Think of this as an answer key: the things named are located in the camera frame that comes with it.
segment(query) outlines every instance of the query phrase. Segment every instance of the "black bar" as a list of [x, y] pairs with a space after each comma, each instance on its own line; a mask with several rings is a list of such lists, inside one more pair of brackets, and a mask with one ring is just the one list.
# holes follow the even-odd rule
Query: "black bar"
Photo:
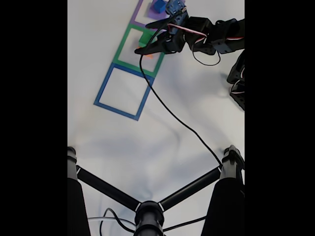
[[90, 172], [84, 170], [82, 167], [77, 166], [77, 170], [79, 170], [78, 179], [88, 184], [92, 188], [95, 188], [99, 192], [105, 194], [116, 202], [124, 205], [132, 211], [136, 211], [137, 206], [140, 204], [138, 200], [135, 200], [133, 197], [128, 194], [122, 192], [118, 188], [106, 183], [100, 178], [92, 175]]
[[219, 171], [219, 167], [216, 167], [215, 169], [206, 173], [202, 177], [196, 179], [195, 181], [181, 188], [177, 192], [166, 197], [165, 199], [160, 201], [161, 205], [163, 206], [164, 211], [167, 211], [168, 209], [172, 208], [176, 204], [180, 203], [186, 198], [189, 198], [191, 195], [195, 194], [201, 189], [207, 187], [209, 184], [218, 180], [220, 178], [220, 174], [221, 173]]

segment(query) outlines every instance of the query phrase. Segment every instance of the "square tape outline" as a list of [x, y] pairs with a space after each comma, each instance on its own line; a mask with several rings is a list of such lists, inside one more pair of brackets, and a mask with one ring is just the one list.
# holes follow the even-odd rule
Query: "square tape outline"
[[[110, 67], [109, 67], [109, 69], [108, 69], [108, 72], [107, 72], [107, 74], [106, 74], [106, 76], [105, 76], [105, 79], [104, 79], [104, 81], [103, 81], [103, 83], [102, 83], [102, 86], [100, 87], [99, 92], [98, 92], [98, 94], [97, 94], [97, 96], [96, 96], [96, 99], [95, 99], [95, 101], [94, 101], [94, 105], [99, 106], [99, 107], [102, 107], [102, 108], [105, 108], [105, 109], [107, 109], [107, 110], [109, 110], [109, 111], [115, 112], [115, 113], [120, 114], [120, 115], [122, 115], [122, 116], [131, 118], [131, 119], [134, 119], [134, 120], [139, 120], [140, 115], [141, 115], [142, 110], [143, 110], [143, 107], [144, 107], [144, 105], [145, 105], [145, 103], [146, 103], [146, 101], [147, 101], [147, 98], [148, 98], [148, 95], [149, 95], [149, 92], [150, 92], [150, 87], [149, 87], [149, 86], [147, 87], [147, 89], [146, 89], [146, 91], [145, 91], [145, 93], [144, 93], [144, 96], [143, 96], [143, 98], [142, 98], [142, 101], [141, 101], [141, 103], [140, 103], [140, 106], [139, 106], [139, 109], [138, 109], [138, 112], [137, 112], [136, 115], [132, 115], [132, 114], [130, 114], [130, 113], [121, 111], [121, 110], [119, 110], [119, 109], [116, 109], [116, 108], [111, 107], [111, 106], [107, 106], [107, 105], [105, 105], [105, 104], [99, 102], [99, 100], [100, 100], [100, 98], [101, 98], [101, 96], [102, 96], [102, 94], [103, 94], [103, 92], [104, 92], [104, 90], [105, 90], [106, 84], [107, 84], [107, 82], [108, 82], [108, 80], [109, 80], [109, 78], [110, 78], [110, 76], [111, 76], [111, 74], [112, 74], [114, 68], [117, 68], [117, 69], [119, 69], [119, 70], [123, 70], [123, 71], [125, 71], [125, 72], [131, 73], [131, 74], [134, 74], [134, 75], [136, 75], [136, 76], [140, 76], [141, 78], [143, 78], [143, 75], [142, 75], [141, 72], [134, 71], [134, 70], [132, 70], [132, 69], [130, 69], [130, 68], [127, 68], [127, 67], [122, 66], [122, 65], [119, 65], [119, 64], [111, 63], [111, 65], [110, 65]], [[152, 86], [153, 81], [154, 81], [155, 78], [152, 77], [152, 76], [149, 76], [149, 75], [147, 75], [146, 77], [147, 77], [147, 79], [150, 81], [150, 85]]]
[[133, 12], [133, 15], [131, 17], [129, 24], [145, 28], [145, 26], [146, 26], [145, 24], [142, 24], [142, 23], [136, 21], [136, 17], [139, 13], [139, 10], [140, 10], [142, 3], [143, 3], [143, 0], [139, 0], [138, 4], [136, 6], [136, 9]]
[[[120, 55], [120, 53], [121, 53], [122, 50], [123, 50], [124, 44], [125, 44], [125, 42], [126, 42], [126, 40], [127, 40], [127, 37], [128, 37], [128, 35], [129, 35], [131, 29], [135, 29], [135, 30], [138, 30], [138, 31], [141, 31], [141, 32], [144, 32], [144, 33], [150, 33], [150, 34], [152, 34], [152, 32], [150, 32], [150, 31], [149, 31], [148, 29], [146, 29], [146, 28], [142, 28], [142, 27], [140, 27], [140, 26], [128, 24], [128, 27], [127, 27], [127, 29], [126, 29], [126, 31], [125, 31], [125, 34], [124, 34], [124, 36], [123, 36], [123, 39], [122, 39], [122, 41], [120, 42], [120, 45], [119, 45], [119, 47], [118, 47], [118, 49], [117, 49], [117, 52], [116, 52], [116, 54], [115, 54], [115, 56], [114, 56], [113, 63], [122, 65], [122, 66], [127, 67], [127, 68], [129, 68], [129, 69], [131, 69], [131, 70], [135, 70], [135, 71], [141, 72], [141, 70], [140, 70], [140, 68], [139, 68], [138, 66], [135, 66], [135, 65], [132, 65], [132, 64], [123, 62], [123, 61], [121, 61], [121, 60], [118, 60], [119, 55]], [[156, 64], [156, 67], [155, 67], [155, 69], [154, 69], [153, 72], [144, 69], [144, 70], [143, 70], [144, 73], [145, 73], [146, 75], [151, 76], [151, 77], [156, 77], [156, 76], [157, 76], [157, 73], [158, 73], [158, 70], [159, 70], [159, 68], [160, 68], [160, 66], [161, 66], [161, 64], [162, 64], [164, 55], [165, 55], [164, 53], [161, 53], [161, 54], [160, 54], [160, 56], [159, 56], [159, 58], [158, 58], [158, 61], [157, 61], [157, 64]]]

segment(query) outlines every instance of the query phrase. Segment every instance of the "robotic arm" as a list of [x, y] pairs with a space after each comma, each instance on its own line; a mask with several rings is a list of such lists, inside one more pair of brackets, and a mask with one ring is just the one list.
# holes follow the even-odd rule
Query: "robotic arm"
[[[245, 48], [245, 19], [237, 21], [218, 20], [213, 24], [209, 19], [189, 17], [182, 0], [170, 0], [166, 5], [166, 13], [175, 17], [170, 23], [168, 19], [159, 20], [146, 25], [149, 29], [162, 29], [157, 41], [146, 47], [135, 50], [136, 54], [180, 53], [185, 43], [193, 52], [208, 55], [232, 53]], [[227, 77], [233, 84], [230, 95], [245, 110], [245, 51], [239, 56]]]

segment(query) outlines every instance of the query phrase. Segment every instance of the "green square outline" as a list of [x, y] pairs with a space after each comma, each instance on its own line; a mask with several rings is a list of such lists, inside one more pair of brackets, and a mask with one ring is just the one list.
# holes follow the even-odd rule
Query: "green square outline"
[[[122, 50], [123, 50], [124, 44], [125, 44], [125, 42], [126, 42], [126, 40], [127, 40], [127, 37], [128, 37], [128, 35], [129, 35], [131, 29], [135, 29], [135, 30], [138, 30], [138, 31], [141, 31], [141, 32], [144, 32], [144, 33], [152, 34], [152, 31], [150, 31], [149, 29], [146, 29], [146, 28], [143, 28], [143, 27], [140, 27], [140, 26], [136, 26], [136, 25], [133, 25], [133, 24], [128, 24], [128, 27], [127, 27], [127, 29], [126, 29], [126, 31], [125, 31], [125, 34], [124, 34], [124, 36], [123, 36], [123, 39], [122, 39], [122, 41], [120, 42], [120, 45], [119, 45], [119, 47], [118, 47], [118, 49], [117, 49], [117, 51], [116, 51], [116, 54], [115, 54], [115, 56], [114, 56], [113, 63], [116, 63], [116, 64], [119, 64], [119, 65], [125, 66], [125, 67], [127, 67], [127, 68], [129, 68], [129, 69], [132, 69], [132, 70], [141, 72], [141, 70], [140, 70], [140, 68], [139, 68], [138, 66], [135, 66], [135, 65], [129, 64], [129, 63], [127, 63], [127, 62], [123, 62], [123, 61], [121, 61], [121, 60], [118, 60], [119, 55], [120, 55], [120, 53], [121, 53]], [[164, 53], [161, 53], [161, 54], [160, 54], [160, 56], [159, 56], [159, 58], [158, 58], [158, 61], [157, 61], [157, 64], [156, 64], [156, 67], [155, 67], [155, 69], [154, 69], [153, 72], [144, 69], [144, 70], [143, 70], [144, 73], [145, 73], [146, 75], [149, 75], [149, 76], [152, 76], [152, 77], [156, 77], [156, 76], [157, 76], [157, 73], [158, 73], [158, 70], [159, 70], [159, 68], [160, 68], [160, 66], [161, 66], [161, 64], [162, 64], [164, 55], [165, 55]]]

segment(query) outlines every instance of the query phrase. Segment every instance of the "tripod leg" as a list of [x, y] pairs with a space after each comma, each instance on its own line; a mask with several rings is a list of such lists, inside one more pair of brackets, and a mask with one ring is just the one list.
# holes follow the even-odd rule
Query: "tripod leg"
[[245, 186], [235, 159], [223, 161], [201, 236], [245, 235]]
[[75, 150], [68, 147], [67, 236], [91, 236], [81, 184], [76, 173]]

